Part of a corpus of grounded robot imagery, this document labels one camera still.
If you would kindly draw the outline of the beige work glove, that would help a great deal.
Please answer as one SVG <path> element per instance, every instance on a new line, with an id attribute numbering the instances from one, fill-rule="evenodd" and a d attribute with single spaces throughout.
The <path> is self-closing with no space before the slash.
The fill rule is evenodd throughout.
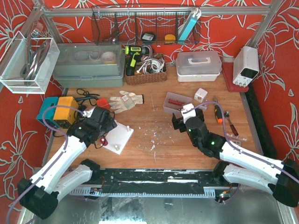
<path id="1" fill-rule="evenodd" d="M 108 103 L 115 114 L 130 110 L 136 105 L 144 104 L 144 96 L 142 94 L 136 95 L 133 92 L 123 90 L 119 91 L 119 93 L 121 96 L 110 97 L 111 102 Z"/>

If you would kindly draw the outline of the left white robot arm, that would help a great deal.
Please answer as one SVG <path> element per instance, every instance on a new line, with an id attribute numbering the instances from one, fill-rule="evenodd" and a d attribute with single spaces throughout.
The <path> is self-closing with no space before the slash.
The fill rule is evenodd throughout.
<path id="1" fill-rule="evenodd" d="M 71 125 L 63 145 L 46 165 L 17 184 L 18 202 L 42 220 L 51 216 L 61 199 L 77 186 L 100 177 L 100 165 L 90 159 L 64 175 L 81 153 L 117 127 L 115 114 L 105 108 L 96 106 L 81 114 L 82 119 Z"/>

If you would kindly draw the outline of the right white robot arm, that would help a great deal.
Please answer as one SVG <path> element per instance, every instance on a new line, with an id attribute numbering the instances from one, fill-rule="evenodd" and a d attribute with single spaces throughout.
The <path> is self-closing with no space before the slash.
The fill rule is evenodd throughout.
<path id="1" fill-rule="evenodd" d="M 189 139 L 204 155 L 219 160 L 214 169 L 218 183 L 238 183 L 270 193 L 277 201 L 289 206 L 299 204 L 299 165 L 287 159 L 280 161 L 256 154 L 225 137 L 208 131 L 203 113 L 197 109 L 173 116 L 174 129 L 187 132 Z"/>

